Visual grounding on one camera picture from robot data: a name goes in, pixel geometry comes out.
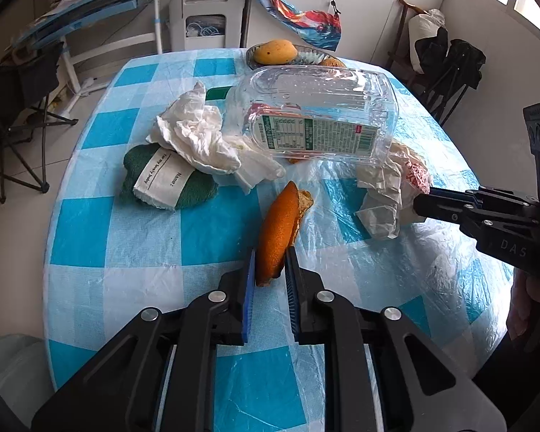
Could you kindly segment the person's right hand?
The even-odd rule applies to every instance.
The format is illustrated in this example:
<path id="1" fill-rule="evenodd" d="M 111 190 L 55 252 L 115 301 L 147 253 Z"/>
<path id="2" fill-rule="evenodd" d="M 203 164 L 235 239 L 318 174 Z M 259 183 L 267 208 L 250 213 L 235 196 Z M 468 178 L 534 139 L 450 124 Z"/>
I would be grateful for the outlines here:
<path id="1" fill-rule="evenodd" d="M 533 307 L 540 303 L 540 279 L 514 269 L 506 328 L 511 340 L 521 337 L 531 324 Z"/>

